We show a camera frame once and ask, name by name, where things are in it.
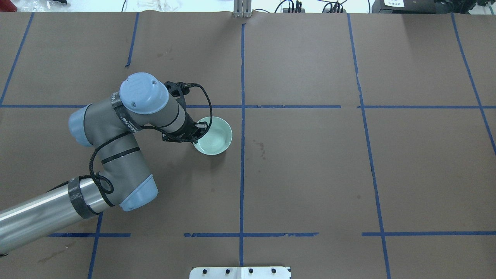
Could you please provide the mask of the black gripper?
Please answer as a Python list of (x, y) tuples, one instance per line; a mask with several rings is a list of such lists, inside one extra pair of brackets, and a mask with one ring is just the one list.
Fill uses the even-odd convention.
[(209, 131), (209, 122), (195, 122), (186, 112), (180, 112), (177, 118), (167, 126), (162, 127), (162, 141), (166, 142), (197, 142)]

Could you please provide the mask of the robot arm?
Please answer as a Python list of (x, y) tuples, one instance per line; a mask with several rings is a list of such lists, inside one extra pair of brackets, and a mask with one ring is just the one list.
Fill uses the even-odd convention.
[(86, 173), (3, 210), (1, 256), (114, 206), (132, 211), (156, 198), (158, 186), (136, 134), (156, 131), (162, 141), (175, 143), (203, 138), (212, 120), (195, 121), (188, 114), (185, 97), (193, 88), (203, 93), (212, 117), (212, 102), (202, 85), (161, 82), (146, 72), (129, 75), (110, 97), (74, 112), (70, 133), (92, 149)]

